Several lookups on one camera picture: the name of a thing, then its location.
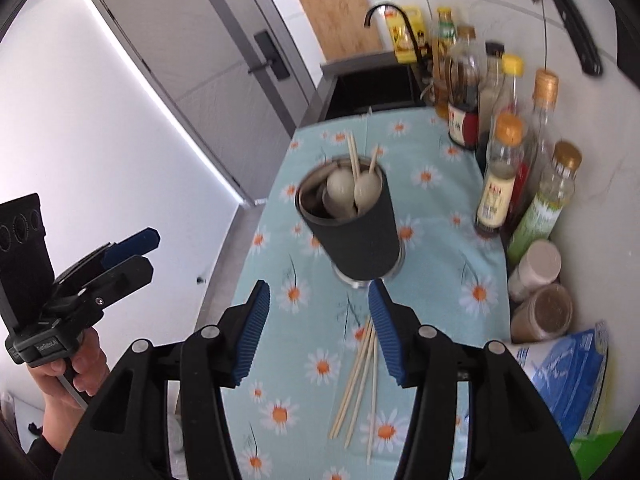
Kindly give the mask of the black cap bottle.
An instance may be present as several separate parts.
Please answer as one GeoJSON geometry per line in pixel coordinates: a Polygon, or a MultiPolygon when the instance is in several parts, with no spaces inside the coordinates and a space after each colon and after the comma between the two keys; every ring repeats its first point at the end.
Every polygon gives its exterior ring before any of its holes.
{"type": "Polygon", "coordinates": [[[480,115],[480,128],[478,128],[478,148],[480,154],[486,148],[492,110],[502,87],[503,69],[502,57],[504,44],[491,40],[485,42],[486,74],[480,84],[480,100],[478,101],[478,114],[480,115]]]}

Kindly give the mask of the brown spice jar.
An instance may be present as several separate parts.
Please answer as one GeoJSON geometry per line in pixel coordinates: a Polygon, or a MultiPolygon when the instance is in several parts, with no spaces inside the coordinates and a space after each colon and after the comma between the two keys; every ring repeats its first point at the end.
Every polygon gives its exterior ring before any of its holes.
{"type": "Polygon", "coordinates": [[[568,331],[573,313],[573,299],[564,286],[544,286],[515,309],[511,339],[524,344],[561,337],[568,331]]]}

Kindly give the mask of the yellow cap clear bottle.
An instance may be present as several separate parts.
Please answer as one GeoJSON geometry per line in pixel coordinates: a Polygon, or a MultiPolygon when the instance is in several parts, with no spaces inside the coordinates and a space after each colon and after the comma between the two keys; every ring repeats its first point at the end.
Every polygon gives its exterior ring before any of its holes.
{"type": "Polygon", "coordinates": [[[503,81],[496,97],[492,117],[497,118],[501,113],[520,114],[520,99],[518,86],[524,75],[524,61],[516,54],[505,53],[502,57],[503,81]]]}

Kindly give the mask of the white plastic spoon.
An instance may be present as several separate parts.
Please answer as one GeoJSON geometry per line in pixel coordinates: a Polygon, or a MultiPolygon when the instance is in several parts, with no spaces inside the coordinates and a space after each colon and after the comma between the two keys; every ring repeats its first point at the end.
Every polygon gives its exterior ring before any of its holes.
{"type": "Polygon", "coordinates": [[[354,205],[354,196],[347,194],[342,200],[336,200],[332,197],[328,188],[322,193],[322,204],[326,208],[326,212],[335,220],[347,220],[357,217],[357,211],[354,205]]]}

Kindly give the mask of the white spice jar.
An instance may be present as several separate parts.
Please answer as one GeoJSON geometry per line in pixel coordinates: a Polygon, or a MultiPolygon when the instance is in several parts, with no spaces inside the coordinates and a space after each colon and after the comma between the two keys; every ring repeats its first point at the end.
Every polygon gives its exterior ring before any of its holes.
{"type": "Polygon", "coordinates": [[[535,240],[508,279],[510,299],[524,301],[536,290],[553,283],[561,268],[562,257],[555,244],[548,240],[535,240]]]}

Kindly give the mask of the green sugar bag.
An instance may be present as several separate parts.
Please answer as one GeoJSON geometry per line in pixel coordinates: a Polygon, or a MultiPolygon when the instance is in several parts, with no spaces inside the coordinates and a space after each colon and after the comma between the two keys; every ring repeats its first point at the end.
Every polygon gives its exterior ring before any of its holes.
{"type": "Polygon", "coordinates": [[[583,438],[576,437],[570,442],[570,450],[577,464],[580,478],[589,479],[608,458],[621,437],[623,437],[621,431],[612,431],[583,438]]]}

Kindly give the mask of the wooden chopstick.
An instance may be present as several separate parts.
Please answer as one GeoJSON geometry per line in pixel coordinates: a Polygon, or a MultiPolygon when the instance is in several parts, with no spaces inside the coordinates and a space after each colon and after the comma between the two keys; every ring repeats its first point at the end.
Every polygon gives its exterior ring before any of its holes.
{"type": "Polygon", "coordinates": [[[350,413],[349,424],[347,426],[344,449],[348,450],[354,440],[358,417],[363,414],[362,404],[364,394],[369,390],[369,404],[367,416],[363,419],[363,437],[366,445],[366,461],[371,463],[373,453],[373,443],[376,429],[376,409],[378,408],[378,335],[372,324],[372,332],[369,338],[369,345],[364,356],[360,373],[355,382],[352,394],[355,396],[354,406],[350,413]]]}
{"type": "Polygon", "coordinates": [[[354,182],[357,182],[360,177],[360,163],[359,163],[356,140],[352,133],[348,134],[347,142],[348,142],[350,164],[352,165],[352,177],[354,178],[354,182]]]}
{"type": "Polygon", "coordinates": [[[364,327],[363,327],[363,335],[361,339],[360,348],[356,354],[354,364],[352,364],[352,369],[349,372],[348,381],[344,389],[341,404],[337,410],[337,413],[334,418],[334,423],[329,432],[330,439],[335,439],[340,433],[341,428],[343,426],[343,422],[346,417],[350,399],[352,398],[352,392],[354,391],[354,388],[355,388],[355,382],[359,376],[360,368],[369,345],[369,338],[370,338],[371,332],[372,332],[372,322],[370,318],[367,318],[367,323],[364,324],[364,327]]]}
{"type": "Polygon", "coordinates": [[[379,149],[380,149],[380,146],[378,144],[375,144],[371,152],[371,161],[370,161],[369,170],[368,170],[369,174],[373,174],[375,172],[376,162],[378,161],[379,149]]]}

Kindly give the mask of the green beer bottle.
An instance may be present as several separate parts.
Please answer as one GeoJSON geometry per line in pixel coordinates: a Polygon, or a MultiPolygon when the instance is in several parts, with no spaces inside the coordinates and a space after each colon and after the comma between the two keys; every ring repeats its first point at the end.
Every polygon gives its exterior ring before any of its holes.
{"type": "Polygon", "coordinates": [[[437,8],[437,19],[435,54],[437,58],[443,58],[449,48],[457,41],[457,29],[449,6],[439,6],[437,8]]]}

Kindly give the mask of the black sink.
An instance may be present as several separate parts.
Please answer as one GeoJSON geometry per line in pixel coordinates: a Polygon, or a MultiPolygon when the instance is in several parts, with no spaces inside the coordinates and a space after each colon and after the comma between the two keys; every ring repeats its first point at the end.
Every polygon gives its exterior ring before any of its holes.
{"type": "Polygon", "coordinates": [[[344,58],[321,66],[322,77],[299,128],[329,120],[427,107],[426,78],[392,52],[344,58]]]}

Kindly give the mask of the honey jar with dipper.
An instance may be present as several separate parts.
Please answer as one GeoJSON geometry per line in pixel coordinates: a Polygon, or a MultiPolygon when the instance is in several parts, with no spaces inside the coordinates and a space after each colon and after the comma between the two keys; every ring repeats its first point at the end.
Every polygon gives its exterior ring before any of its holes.
{"type": "Polygon", "coordinates": [[[448,65],[449,58],[446,48],[434,49],[434,105],[439,118],[448,120],[448,65]]]}

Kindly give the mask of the large dark soy bottle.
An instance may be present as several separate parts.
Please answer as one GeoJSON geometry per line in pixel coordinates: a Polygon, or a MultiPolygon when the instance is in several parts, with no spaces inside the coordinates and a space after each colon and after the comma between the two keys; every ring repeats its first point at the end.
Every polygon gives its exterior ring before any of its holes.
{"type": "Polygon", "coordinates": [[[480,135],[480,51],[473,26],[457,27],[457,41],[448,51],[445,76],[450,139],[474,151],[480,135]]]}

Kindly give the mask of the green label bottle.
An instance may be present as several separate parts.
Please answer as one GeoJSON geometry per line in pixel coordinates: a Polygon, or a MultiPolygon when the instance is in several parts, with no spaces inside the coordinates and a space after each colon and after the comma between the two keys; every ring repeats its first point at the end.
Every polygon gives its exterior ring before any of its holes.
{"type": "Polygon", "coordinates": [[[542,170],[532,202],[515,229],[506,258],[516,266],[536,240],[548,240],[564,207],[575,193],[577,170],[582,153],[572,142],[561,140],[554,146],[551,162],[542,170]]]}

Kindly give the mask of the yellow oil jug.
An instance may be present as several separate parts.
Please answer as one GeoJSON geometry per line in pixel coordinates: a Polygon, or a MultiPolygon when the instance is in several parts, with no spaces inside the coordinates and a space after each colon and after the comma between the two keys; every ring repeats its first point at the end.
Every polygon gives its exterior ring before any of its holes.
{"type": "MultiPolygon", "coordinates": [[[[414,38],[420,47],[422,58],[430,55],[428,44],[428,30],[425,25],[422,11],[418,6],[403,6],[402,10],[407,15],[414,38]]],[[[408,26],[399,12],[389,6],[384,11],[385,23],[392,40],[396,60],[402,64],[416,62],[416,52],[410,38],[408,26]]]]}

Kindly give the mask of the cream long spoon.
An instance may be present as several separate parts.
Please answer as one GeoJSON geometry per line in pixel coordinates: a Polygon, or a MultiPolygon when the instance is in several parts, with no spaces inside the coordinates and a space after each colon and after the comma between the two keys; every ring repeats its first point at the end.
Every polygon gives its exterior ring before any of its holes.
{"type": "Polygon", "coordinates": [[[326,179],[326,192],[329,198],[341,207],[354,206],[355,180],[352,170],[337,168],[326,179]]]}

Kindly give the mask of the wooden cutting board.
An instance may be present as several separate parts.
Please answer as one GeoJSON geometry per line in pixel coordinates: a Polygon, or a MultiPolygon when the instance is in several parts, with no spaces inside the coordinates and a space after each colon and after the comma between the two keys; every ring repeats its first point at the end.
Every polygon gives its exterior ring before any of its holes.
{"type": "Polygon", "coordinates": [[[375,21],[364,27],[369,0],[298,0],[326,62],[384,50],[375,21]]]}

